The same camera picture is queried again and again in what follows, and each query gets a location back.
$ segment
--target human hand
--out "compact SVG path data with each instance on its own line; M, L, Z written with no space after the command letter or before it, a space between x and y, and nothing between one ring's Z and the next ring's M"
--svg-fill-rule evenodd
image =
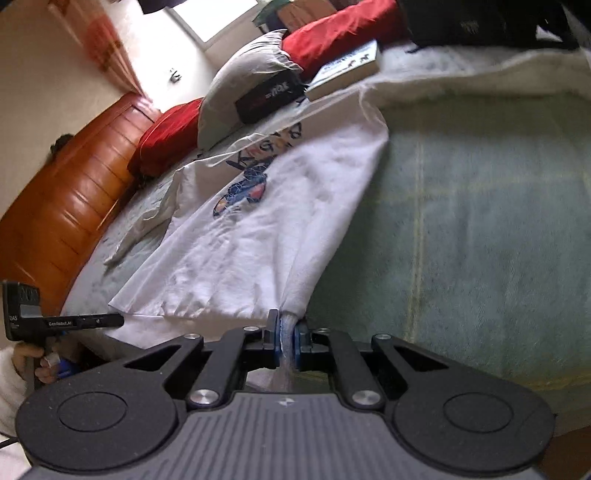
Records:
M24 380L25 366L27 364L27 358L41 358L45 352L43 348L30 343L18 343L14 347L14 353L12 354L12 364L14 369ZM50 367L47 360L41 359L41 366L35 369L35 376L43 383L50 384L57 380L57 373L59 370L58 365Z

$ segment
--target white sleeve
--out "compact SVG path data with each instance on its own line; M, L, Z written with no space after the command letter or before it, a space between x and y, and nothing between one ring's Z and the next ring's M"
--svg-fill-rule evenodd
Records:
M25 400L26 382L12 364L13 347L0 350L0 432L15 435L14 417Z
M17 374L12 364L13 347L0 350L0 432L14 436L14 417L18 407L25 400L26 382ZM0 435L0 442L5 437ZM29 462L21 445L4 447L0 450L0 479L13 480L23 475Z

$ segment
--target metal screw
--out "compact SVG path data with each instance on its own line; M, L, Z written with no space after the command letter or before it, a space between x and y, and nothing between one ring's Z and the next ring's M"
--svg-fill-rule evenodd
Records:
M363 405L365 407L370 407L370 406L378 403L380 400L382 400L382 397L380 396L379 393L374 392L373 390L359 390L358 392L355 392L353 394L351 399L357 405Z
M220 398L219 394L208 388L202 388L201 390L195 390L191 393L189 400L197 405L211 405Z

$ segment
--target red fabric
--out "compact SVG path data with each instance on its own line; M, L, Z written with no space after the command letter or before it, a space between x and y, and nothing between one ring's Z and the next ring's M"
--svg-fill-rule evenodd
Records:
M199 98L164 112L142 135L127 169L135 176L159 177L196 148L201 102Z
M407 35L395 0L362 0L296 30L283 40L282 49L304 70L301 78L309 80L325 63L374 38L384 44Z

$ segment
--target printed graphic on t-shirt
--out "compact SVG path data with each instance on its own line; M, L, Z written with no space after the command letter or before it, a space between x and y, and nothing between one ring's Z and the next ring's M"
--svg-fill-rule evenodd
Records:
M259 203L267 186L265 170L278 155L293 148L301 139L301 122L298 122L240 150L233 160L226 160L232 167L243 171L243 178L230 185L228 193L219 199L213 208L213 217L219 217L229 206L243 199L248 203Z

